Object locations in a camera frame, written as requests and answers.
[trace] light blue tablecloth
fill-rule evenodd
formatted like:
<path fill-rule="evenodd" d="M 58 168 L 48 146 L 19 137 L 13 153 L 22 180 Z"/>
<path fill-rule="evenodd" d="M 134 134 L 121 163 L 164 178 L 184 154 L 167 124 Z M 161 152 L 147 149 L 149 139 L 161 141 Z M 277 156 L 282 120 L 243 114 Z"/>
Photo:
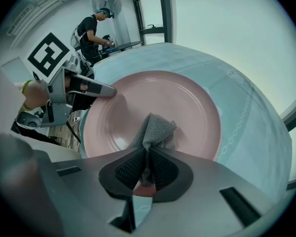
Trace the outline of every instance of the light blue tablecloth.
<path fill-rule="evenodd" d="M 95 80 L 106 84 L 152 70 L 194 80 L 210 94 L 221 116 L 222 144 L 216 161 L 261 189 L 274 203 L 283 197 L 291 170 L 291 138 L 266 97 L 234 67 L 193 49 L 161 43 L 122 52 L 94 69 Z"/>

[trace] pink plate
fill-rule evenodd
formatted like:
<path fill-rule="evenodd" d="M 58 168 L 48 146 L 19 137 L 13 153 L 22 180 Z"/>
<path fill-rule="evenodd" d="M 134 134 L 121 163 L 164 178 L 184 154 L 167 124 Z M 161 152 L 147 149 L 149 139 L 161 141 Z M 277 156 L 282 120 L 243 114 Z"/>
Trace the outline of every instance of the pink plate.
<path fill-rule="evenodd" d="M 176 150 L 214 159 L 221 143 L 221 122 L 206 91 L 192 80 L 165 71 L 132 74 L 112 84 L 113 98 L 97 98 L 84 127 L 88 157 L 126 149 L 149 113 L 174 120 Z"/>

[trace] man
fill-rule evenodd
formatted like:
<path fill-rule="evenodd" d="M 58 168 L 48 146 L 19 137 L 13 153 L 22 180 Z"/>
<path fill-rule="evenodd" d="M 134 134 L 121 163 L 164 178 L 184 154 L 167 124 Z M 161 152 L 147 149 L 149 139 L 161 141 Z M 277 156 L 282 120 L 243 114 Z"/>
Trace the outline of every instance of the man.
<path fill-rule="evenodd" d="M 81 52 L 85 56 L 85 59 L 95 64 L 101 60 L 98 52 L 98 45 L 108 45 L 109 47 L 114 47 L 113 41 L 107 39 L 101 39 L 95 36 L 97 31 L 97 21 L 103 21 L 110 16 L 110 10 L 107 8 L 101 8 L 97 13 L 86 17 L 78 25 L 79 36 L 83 35 L 80 40 Z"/>

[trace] floor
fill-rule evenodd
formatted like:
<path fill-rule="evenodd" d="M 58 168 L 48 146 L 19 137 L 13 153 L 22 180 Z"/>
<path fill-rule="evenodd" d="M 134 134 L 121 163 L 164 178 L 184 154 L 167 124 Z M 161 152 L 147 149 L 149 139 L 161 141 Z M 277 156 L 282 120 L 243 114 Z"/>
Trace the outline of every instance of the floor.
<path fill-rule="evenodd" d="M 70 116 L 68 117 L 69 124 L 71 125 L 74 132 L 76 133 L 76 135 L 78 135 L 79 138 L 80 138 L 80 131 L 79 131 L 80 122 L 74 122 L 74 118 L 80 117 L 81 114 L 82 114 L 82 111 L 76 111 L 74 113 L 71 113 Z M 49 130 L 49 136 L 57 137 L 56 141 L 60 144 L 60 146 L 65 148 L 70 148 L 79 153 L 79 146 L 78 146 L 79 142 L 66 125 L 51 127 Z"/>

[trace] headset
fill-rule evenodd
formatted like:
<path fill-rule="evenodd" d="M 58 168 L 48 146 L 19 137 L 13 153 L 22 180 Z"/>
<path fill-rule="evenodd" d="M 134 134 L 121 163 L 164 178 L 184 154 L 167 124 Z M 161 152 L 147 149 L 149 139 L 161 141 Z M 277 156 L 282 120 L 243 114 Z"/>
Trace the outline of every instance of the headset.
<path fill-rule="evenodd" d="M 109 8 L 106 8 L 108 9 L 111 13 L 108 15 L 108 18 L 114 18 L 114 12 L 112 12 Z M 107 13 L 106 11 L 104 10 L 98 10 L 97 12 L 104 12 L 105 14 Z"/>

